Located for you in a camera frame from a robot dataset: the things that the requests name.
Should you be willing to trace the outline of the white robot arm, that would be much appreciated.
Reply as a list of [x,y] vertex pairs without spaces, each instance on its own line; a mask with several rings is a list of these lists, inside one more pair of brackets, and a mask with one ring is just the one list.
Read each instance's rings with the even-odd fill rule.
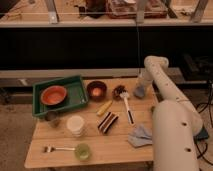
[[147,56],[138,83],[155,83],[163,100],[152,114],[153,171],[199,171],[194,137],[203,120],[186,95],[166,74],[169,60]]

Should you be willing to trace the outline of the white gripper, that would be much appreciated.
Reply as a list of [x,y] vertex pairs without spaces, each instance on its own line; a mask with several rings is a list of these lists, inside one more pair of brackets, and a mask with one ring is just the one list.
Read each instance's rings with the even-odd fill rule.
[[143,71],[138,75],[137,85],[147,89],[153,82],[152,76],[147,72]]

